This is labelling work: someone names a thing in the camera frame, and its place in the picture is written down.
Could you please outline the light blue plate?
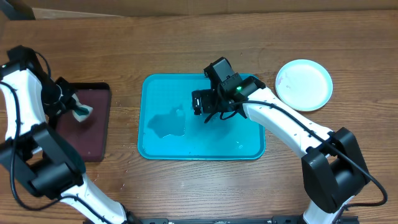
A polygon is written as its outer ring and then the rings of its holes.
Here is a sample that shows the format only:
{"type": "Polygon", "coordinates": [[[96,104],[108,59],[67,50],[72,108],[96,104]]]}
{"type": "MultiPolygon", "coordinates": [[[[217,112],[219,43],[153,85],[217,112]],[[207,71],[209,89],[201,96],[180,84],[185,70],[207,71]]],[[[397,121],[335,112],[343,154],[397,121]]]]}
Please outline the light blue plate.
{"type": "Polygon", "coordinates": [[[329,72],[319,63],[297,59],[286,63],[275,78],[275,90],[286,105],[298,111],[315,111],[333,94],[329,72]]]}

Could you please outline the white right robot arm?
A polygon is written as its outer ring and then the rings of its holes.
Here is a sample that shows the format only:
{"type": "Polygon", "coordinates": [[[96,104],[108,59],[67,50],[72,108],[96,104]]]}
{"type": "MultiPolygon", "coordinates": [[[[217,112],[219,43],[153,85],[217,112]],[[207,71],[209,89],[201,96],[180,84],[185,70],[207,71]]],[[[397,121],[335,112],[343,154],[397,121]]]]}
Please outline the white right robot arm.
{"type": "Polygon", "coordinates": [[[334,132],[281,102],[256,77],[238,74],[192,92],[195,115],[240,114],[268,129],[301,160],[310,205],[302,223],[336,223],[351,199],[369,183],[369,171],[354,134],[334,132]]]}

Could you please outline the green scrubbing sponge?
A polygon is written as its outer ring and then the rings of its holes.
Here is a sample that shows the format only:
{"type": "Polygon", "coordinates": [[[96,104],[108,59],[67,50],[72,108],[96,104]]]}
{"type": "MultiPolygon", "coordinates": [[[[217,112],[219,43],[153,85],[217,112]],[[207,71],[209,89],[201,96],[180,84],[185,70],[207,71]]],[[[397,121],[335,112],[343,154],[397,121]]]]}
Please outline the green scrubbing sponge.
{"type": "Polygon", "coordinates": [[[91,115],[93,108],[81,104],[76,94],[73,94],[72,98],[75,100],[75,103],[72,104],[72,115],[78,122],[84,122],[91,115]]]}

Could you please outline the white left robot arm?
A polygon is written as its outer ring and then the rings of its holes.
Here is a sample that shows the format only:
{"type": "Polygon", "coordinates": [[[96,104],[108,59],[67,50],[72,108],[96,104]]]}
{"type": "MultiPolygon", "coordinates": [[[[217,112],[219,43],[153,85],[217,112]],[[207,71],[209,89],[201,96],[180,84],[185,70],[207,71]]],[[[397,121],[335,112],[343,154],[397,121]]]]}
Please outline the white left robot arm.
{"type": "Polygon", "coordinates": [[[82,122],[93,109],[79,102],[66,80],[52,80],[51,71],[40,64],[43,55],[34,49],[18,45],[7,56],[8,63],[1,65],[7,114],[1,165],[9,171],[14,200],[34,210],[19,197],[16,184],[20,183],[31,195],[50,199],[39,210],[62,202],[92,223],[135,223],[123,204],[110,199],[90,180],[82,157],[47,122],[68,111],[82,122]]]}

